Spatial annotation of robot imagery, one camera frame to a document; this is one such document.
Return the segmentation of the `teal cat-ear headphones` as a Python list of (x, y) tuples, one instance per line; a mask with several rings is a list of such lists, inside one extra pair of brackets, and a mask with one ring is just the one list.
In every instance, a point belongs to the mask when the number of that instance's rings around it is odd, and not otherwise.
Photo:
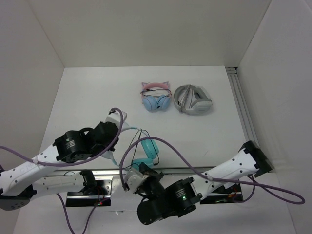
[[(131, 144), (134, 142), (134, 139), (135, 139), (137, 134), (139, 134), (138, 139), (141, 139), (142, 134), (144, 134), (146, 137), (150, 137), (150, 134), (147, 130), (141, 129), (138, 127), (129, 126), (129, 125), (127, 125), (126, 127), (122, 127), (121, 132), (125, 132), (127, 130), (137, 130), (137, 132), (134, 135), (129, 146), (131, 146)], [(137, 151), (137, 145), (136, 145), (130, 165), (124, 167), (123, 170), (127, 171), (131, 168), (135, 168), (138, 170), (141, 163), (145, 163), (150, 168), (152, 168), (153, 166), (156, 166), (160, 163), (159, 149), (158, 149), (158, 146), (155, 143), (155, 141), (152, 139), (147, 139), (147, 140), (141, 141), (140, 143), (141, 143), (141, 146), (142, 146), (142, 148), (146, 154), (146, 157), (145, 158), (135, 158), (136, 151)]]

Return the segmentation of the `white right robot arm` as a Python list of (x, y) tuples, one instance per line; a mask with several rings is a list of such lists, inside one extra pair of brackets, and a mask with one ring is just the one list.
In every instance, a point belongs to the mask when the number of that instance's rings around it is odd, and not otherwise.
[(259, 177), (272, 169), (271, 162), (253, 141), (244, 143), (236, 156), (201, 176), (192, 175), (167, 188), (160, 183), (163, 173), (141, 165), (139, 173), (143, 182), (136, 192), (146, 194), (147, 200), (138, 205), (137, 216), (144, 225), (172, 216), (182, 217), (194, 211), (196, 204), (213, 191), (224, 191), (241, 177)]

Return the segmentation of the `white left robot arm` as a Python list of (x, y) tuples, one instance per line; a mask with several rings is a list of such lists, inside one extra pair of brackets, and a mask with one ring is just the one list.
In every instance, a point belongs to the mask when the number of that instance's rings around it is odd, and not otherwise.
[(63, 192), (92, 194), (97, 182), (91, 170), (53, 177), (48, 177), (48, 174), (62, 164), (69, 166), (112, 151), (118, 142), (117, 133), (118, 126), (112, 122), (100, 122), (95, 128), (71, 130), (58, 137), (30, 162), (2, 171), (0, 208), (17, 210), (35, 198)]

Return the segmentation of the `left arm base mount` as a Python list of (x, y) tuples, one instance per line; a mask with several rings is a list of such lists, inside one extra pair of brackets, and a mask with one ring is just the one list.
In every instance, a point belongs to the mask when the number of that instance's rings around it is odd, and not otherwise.
[(111, 206), (111, 194), (113, 177), (95, 176), (96, 187), (84, 194), (83, 192), (68, 192), (66, 196), (66, 207), (109, 207)]

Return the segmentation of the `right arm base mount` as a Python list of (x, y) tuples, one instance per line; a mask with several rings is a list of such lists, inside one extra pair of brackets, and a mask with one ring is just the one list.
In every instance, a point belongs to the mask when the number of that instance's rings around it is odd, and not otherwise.
[(200, 205), (235, 203), (241, 202), (243, 199), (241, 186), (239, 184), (234, 184), (227, 189), (225, 189), (224, 186), (221, 186), (200, 201)]

